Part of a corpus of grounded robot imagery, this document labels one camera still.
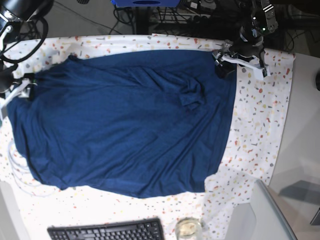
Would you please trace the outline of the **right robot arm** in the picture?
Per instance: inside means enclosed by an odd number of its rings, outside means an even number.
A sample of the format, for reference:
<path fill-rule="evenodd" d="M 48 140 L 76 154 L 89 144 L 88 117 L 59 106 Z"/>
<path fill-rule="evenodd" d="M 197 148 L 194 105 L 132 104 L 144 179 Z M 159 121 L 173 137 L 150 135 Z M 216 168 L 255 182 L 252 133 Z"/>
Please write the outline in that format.
<path fill-rule="evenodd" d="M 30 97 L 36 85 L 33 73 L 15 78 L 18 64 L 29 59 L 42 46 L 49 32 L 45 16 L 54 5 L 53 0 L 2 0 L 0 2 L 0 120 L 7 114 L 7 105 L 14 98 Z M 37 45 L 25 56 L 10 59 L 5 56 L 11 48 L 26 38 L 39 37 Z"/>

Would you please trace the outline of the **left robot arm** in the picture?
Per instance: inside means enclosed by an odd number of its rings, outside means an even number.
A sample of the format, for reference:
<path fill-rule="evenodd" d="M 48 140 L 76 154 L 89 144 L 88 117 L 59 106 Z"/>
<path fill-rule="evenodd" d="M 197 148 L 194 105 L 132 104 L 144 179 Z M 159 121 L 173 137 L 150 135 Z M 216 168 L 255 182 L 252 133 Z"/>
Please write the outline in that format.
<path fill-rule="evenodd" d="M 265 63 L 264 37 L 278 28 L 274 5 L 268 0 L 242 0 L 239 7 L 244 13 L 235 41 L 225 40 L 212 52 L 215 73 L 226 78 L 236 70 L 236 65 L 250 68 L 257 80 L 271 75 Z"/>

